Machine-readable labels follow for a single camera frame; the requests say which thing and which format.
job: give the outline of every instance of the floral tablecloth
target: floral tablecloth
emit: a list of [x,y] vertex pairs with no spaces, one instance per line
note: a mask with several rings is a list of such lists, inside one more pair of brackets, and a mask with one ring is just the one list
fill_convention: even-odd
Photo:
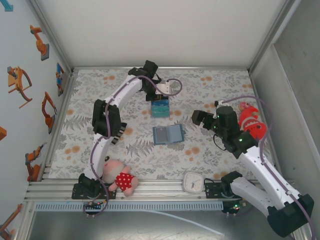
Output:
[[[231,171],[238,171],[254,179],[244,163],[215,146],[212,131],[194,125],[191,120],[194,110],[213,113],[215,100],[254,96],[248,72],[159,69],[157,73],[164,80],[177,78],[183,83],[182,92],[170,98],[170,117],[152,118],[145,93],[135,94],[120,111],[121,121],[127,123],[127,128],[117,144],[110,146],[107,155],[131,166],[131,174],[139,179],[180,180],[189,171],[210,179],[220,179]],[[78,72],[49,178],[77,179],[83,172],[93,147],[94,102],[113,93],[127,74],[128,69],[84,69]],[[179,84],[171,82],[171,88],[178,90]],[[254,100],[246,101],[257,106]],[[238,116],[239,102],[232,103]],[[153,127],[174,124],[183,125],[185,141],[154,145]],[[271,158],[268,143],[264,153]]]

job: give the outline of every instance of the red polka dot cloth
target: red polka dot cloth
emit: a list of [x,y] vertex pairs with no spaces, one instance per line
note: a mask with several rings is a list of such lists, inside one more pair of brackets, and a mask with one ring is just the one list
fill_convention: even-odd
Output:
[[131,180],[135,176],[129,173],[121,172],[115,179],[115,184],[122,190],[125,191],[126,189],[131,188]]

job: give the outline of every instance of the grey floor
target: grey floor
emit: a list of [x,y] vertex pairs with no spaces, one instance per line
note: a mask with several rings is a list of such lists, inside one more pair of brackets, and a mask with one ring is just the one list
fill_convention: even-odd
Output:
[[95,219],[81,212],[37,212],[30,240],[283,240],[256,209],[226,218],[220,211],[170,211],[223,233],[151,212],[105,212]]

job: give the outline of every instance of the clownfish plush toy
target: clownfish plush toy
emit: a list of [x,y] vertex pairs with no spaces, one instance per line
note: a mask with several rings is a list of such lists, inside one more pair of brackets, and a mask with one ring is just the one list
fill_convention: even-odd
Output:
[[238,107],[242,111],[239,118],[240,129],[249,132],[259,142],[267,132],[267,126],[258,121],[259,110],[247,102],[241,102]]

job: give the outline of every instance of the alarm clock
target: alarm clock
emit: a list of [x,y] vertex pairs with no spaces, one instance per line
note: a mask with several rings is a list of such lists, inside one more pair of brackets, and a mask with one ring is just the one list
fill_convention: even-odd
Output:
[[182,189],[186,193],[199,194],[204,188],[204,177],[196,172],[187,172],[183,176]]

